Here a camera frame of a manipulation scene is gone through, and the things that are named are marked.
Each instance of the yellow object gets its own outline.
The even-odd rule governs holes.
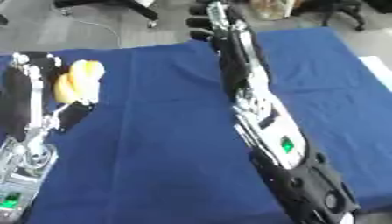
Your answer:
[[[79,99],[98,102],[99,79],[105,69],[98,61],[78,60],[68,74],[61,75],[54,85],[54,95],[58,102],[72,103]]]
[[[80,97],[74,91],[71,82],[68,80],[68,74],[61,75],[54,84],[54,98],[57,102],[71,104]]]

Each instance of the green indicator light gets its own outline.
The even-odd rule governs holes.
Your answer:
[[[292,148],[294,148],[294,143],[287,136],[284,136],[282,138],[282,142],[280,145],[286,153],[291,152]]]
[[[6,207],[6,208],[14,208],[20,198],[20,192],[13,192],[10,193],[5,199],[3,200],[2,203],[0,203],[0,207]]]

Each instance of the floor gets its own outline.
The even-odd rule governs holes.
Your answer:
[[[20,50],[50,51],[73,48],[129,48],[187,41],[187,9],[193,0],[159,0],[152,8],[160,14],[158,27],[147,28],[145,18],[132,10],[94,4],[72,8],[64,17],[53,0],[0,0],[0,13],[9,20],[0,26],[0,54]],[[319,15],[305,14],[279,21],[261,21],[247,7],[243,13],[256,31],[272,31],[319,25]],[[354,21],[335,15],[330,26],[358,56],[378,56],[392,69],[392,14],[378,14],[364,5],[367,26],[354,31]],[[391,213],[375,213],[367,224],[391,223]]]

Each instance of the blue cloth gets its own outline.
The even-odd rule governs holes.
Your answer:
[[[390,205],[392,94],[328,29],[258,37],[271,89],[304,133],[365,209]],[[95,111],[52,137],[59,161],[30,224],[291,223],[233,129],[208,45],[56,54],[107,74]]]

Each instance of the wire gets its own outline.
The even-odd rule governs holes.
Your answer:
[[[82,21],[82,20],[78,20],[78,19],[76,19],[76,18],[74,18],[74,17],[72,17],[72,19],[73,19],[75,22],[78,22],[78,23],[81,23],[81,24],[96,25],[96,26],[100,26],[100,27],[102,27],[102,28],[104,28],[104,29],[110,31],[110,32],[113,33],[113,34],[115,35],[115,37],[117,38],[117,47],[118,47],[118,48],[121,48],[121,44],[122,44],[121,36],[120,36],[117,32],[115,32],[110,26],[105,25],[105,24],[98,24],[98,23],[92,23],[92,22]]]
[[[56,13],[56,14],[60,14],[63,18],[70,18],[70,19],[72,19],[73,21],[78,22],[78,23],[81,23],[81,24],[100,26],[101,28],[104,28],[104,29],[110,31],[110,32],[113,33],[113,34],[115,35],[115,37],[117,38],[117,47],[118,47],[118,48],[121,48],[121,45],[122,45],[121,36],[120,36],[116,31],[114,31],[110,26],[105,25],[105,24],[98,24],[98,23],[94,23],[94,22],[88,22],[88,21],[79,20],[79,19],[77,19],[77,18],[75,18],[75,17],[72,17],[71,14],[68,15],[68,16],[63,15],[58,9],[56,9],[56,8],[53,7],[53,4],[51,4],[51,11],[53,11],[53,12]]]

